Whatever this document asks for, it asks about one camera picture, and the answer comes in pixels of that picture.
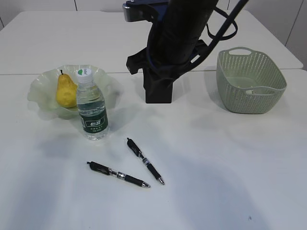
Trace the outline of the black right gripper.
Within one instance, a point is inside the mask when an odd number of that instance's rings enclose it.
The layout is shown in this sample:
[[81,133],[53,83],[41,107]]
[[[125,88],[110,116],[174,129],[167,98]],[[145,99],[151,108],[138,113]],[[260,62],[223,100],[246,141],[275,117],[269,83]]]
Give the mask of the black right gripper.
[[143,70],[143,87],[146,96],[158,94],[172,95],[173,81],[177,80],[190,67],[192,60],[207,51],[208,46],[203,40],[198,40],[188,60],[181,64],[162,63],[157,60],[147,58],[147,48],[144,48],[135,55],[129,56],[126,66],[133,75],[139,69]]

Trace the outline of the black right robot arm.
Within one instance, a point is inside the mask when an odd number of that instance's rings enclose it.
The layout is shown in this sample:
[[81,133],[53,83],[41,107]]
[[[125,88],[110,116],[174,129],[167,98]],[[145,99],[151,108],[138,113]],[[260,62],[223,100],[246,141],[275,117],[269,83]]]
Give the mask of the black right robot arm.
[[152,23],[146,48],[127,59],[131,74],[143,70],[146,97],[172,92],[178,69],[189,58],[207,24],[216,0],[135,0],[126,5]]

